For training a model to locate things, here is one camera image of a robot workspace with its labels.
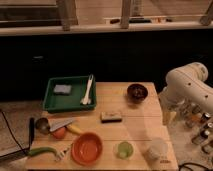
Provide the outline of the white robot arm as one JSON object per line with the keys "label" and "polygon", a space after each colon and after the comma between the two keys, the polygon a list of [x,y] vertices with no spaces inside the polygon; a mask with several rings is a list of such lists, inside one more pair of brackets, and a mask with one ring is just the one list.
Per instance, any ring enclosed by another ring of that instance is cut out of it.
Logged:
{"label": "white robot arm", "polygon": [[208,69],[200,62],[193,62],[167,73],[166,86],[158,94],[164,125],[169,124],[186,101],[213,114],[213,88],[205,84],[207,78]]}

